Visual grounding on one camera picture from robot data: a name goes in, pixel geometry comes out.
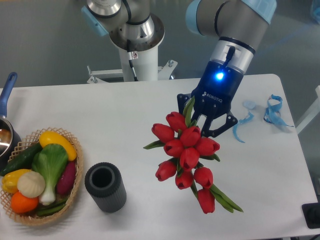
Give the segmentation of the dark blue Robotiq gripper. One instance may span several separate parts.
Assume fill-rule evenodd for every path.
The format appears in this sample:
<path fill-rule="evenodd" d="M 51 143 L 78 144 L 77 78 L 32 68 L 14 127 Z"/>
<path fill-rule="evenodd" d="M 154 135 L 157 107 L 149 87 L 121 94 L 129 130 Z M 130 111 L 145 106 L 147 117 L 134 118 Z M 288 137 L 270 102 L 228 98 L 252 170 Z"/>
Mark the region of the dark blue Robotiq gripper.
<path fill-rule="evenodd" d="M 200 115 L 206 116 L 201 136 L 218 137 L 238 123 L 230 110 L 243 76 L 237 70 L 209 61 L 191 94 L 177 95 L 179 113 L 191 116 L 194 109 L 193 119 L 198 119 Z"/>

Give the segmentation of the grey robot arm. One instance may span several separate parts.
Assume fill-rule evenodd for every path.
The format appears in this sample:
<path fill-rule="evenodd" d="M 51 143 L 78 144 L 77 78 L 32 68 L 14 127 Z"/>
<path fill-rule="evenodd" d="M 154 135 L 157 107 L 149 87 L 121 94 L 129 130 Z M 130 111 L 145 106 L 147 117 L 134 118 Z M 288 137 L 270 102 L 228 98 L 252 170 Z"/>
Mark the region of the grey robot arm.
<path fill-rule="evenodd" d="M 277 7 L 274 0 L 194 0 L 185 14 L 187 28 L 218 42 L 197 87 L 177 96 L 178 109 L 194 100 L 192 120 L 204 116 L 201 135 L 217 137 L 237 124 L 231 103 Z M 94 31 L 109 35 L 118 48 L 126 82 L 154 81 L 162 21 L 148 0 L 88 0 L 81 9 Z"/>

